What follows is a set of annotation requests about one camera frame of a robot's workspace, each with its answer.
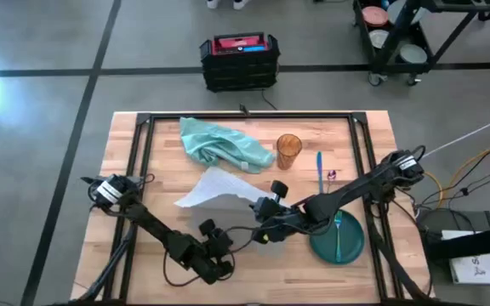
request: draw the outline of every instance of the gray floor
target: gray floor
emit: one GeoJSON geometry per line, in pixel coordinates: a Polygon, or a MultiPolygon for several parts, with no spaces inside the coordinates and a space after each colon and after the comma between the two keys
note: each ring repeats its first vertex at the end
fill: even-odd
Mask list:
{"type": "MultiPolygon", "coordinates": [[[[0,70],[90,69],[111,1],[0,0],[0,70]]],[[[462,15],[429,15],[434,49],[462,15]]],[[[199,66],[197,46],[215,34],[265,31],[279,39],[282,65],[365,64],[350,2],[255,0],[243,11],[201,0],[122,0],[104,68],[199,66]]],[[[442,62],[490,62],[490,22],[474,20],[442,62]]],[[[401,148],[434,148],[490,122],[490,70],[432,71],[415,88],[392,77],[380,88],[365,72],[282,73],[266,90],[280,110],[388,110],[401,148]]],[[[48,211],[88,77],[0,77],[0,299],[17,305],[48,211]]],[[[201,75],[103,76],[94,90],[36,304],[65,301],[88,218],[83,175],[94,175],[113,111],[269,110],[258,92],[210,93],[201,75]]],[[[465,159],[490,146],[490,129],[425,159],[447,182],[465,159]]],[[[475,178],[490,173],[490,158],[475,178]]],[[[413,193],[434,190],[425,181],[413,193]]],[[[490,185],[454,202],[490,211],[490,185]]],[[[436,285],[444,300],[490,304],[490,288],[436,285]]]]}

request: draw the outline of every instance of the green plate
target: green plate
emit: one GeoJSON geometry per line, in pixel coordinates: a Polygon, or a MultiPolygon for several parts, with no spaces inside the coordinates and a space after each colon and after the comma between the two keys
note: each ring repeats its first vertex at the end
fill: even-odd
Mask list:
{"type": "Polygon", "coordinates": [[[311,248],[322,260],[331,264],[349,264],[355,261],[364,248],[364,231],[361,224],[353,215],[341,210],[342,220],[339,226],[339,248],[341,260],[336,260],[336,248],[338,245],[338,229],[334,224],[324,235],[310,235],[311,248]]]}

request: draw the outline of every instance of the fork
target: fork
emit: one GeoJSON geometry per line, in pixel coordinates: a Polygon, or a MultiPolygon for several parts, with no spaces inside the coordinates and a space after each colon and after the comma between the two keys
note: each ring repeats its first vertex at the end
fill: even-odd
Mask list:
{"type": "Polygon", "coordinates": [[[336,261],[341,261],[341,250],[339,249],[339,226],[341,225],[343,213],[341,210],[338,210],[336,213],[336,229],[338,230],[338,245],[336,246],[336,261]]]}

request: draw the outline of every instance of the wooden table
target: wooden table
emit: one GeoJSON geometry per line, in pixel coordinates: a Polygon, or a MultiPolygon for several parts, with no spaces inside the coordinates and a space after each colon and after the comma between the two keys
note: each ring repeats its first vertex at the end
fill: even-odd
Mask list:
{"type": "MultiPolygon", "coordinates": [[[[134,133],[136,113],[114,114],[105,148],[101,175],[125,174],[128,154],[134,133]]],[[[375,157],[380,161],[396,149],[396,143],[386,111],[368,111],[367,119],[373,141],[375,157]]],[[[356,164],[350,143],[350,131],[342,119],[239,119],[217,122],[235,128],[256,139],[275,152],[275,143],[284,133],[300,137],[304,149],[293,166],[282,171],[276,163],[261,174],[243,173],[225,161],[224,170],[234,173],[250,184],[269,191],[271,181],[281,180],[288,185],[288,203],[318,193],[316,153],[323,156],[323,169],[334,169],[339,188],[356,179],[356,164]]],[[[362,158],[366,171],[366,151],[362,158]]],[[[140,162],[137,162],[139,173],[140,162]]],[[[156,180],[145,187],[144,204],[170,228],[193,233],[201,238],[197,229],[189,229],[190,212],[174,202],[191,191],[205,166],[191,161],[185,154],[179,136],[178,121],[156,122],[148,173],[156,180]]],[[[409,199],[397,195],[397,200],[411,212],[409,199]]],[[[344,209],[352,213],[366,230],[362,200],[356,200],[344,209]]],[[[408,216],[398,207],[389,212],[390,227],[396,255],[402,266],[425,290],[429,272],[424,258],[419,233],[408,216]]],[[[83,250],[77,269],[72,297],[80,296],[99,275],[109,258],[116,220],[99,210],[90,214],[83,250]]],[[[261,257],[254,249],[246,248],[236,255],[236,272],[230,280],[207,285],[196,281],[186,287],[171,287],[162,277],[162,244],[142,229],[138,233],[134,265],[130,280],[128,303],[377,303],[379,301],[373,261],[368,241],[362,255],[353,263],[336,266],[324,263],[310,250],[305,235],[287,239],[285,253],[279,258],[261,257]]],[[[388,265],[384,263],[385,279],[390,294],[388,265]]],[[[173,282],[189,280],[193,271],[185,271],[168,260],[168,274],[173,282]]],[[[116,273],[115,288],[119,288],[121,273],[116,273]]]]}

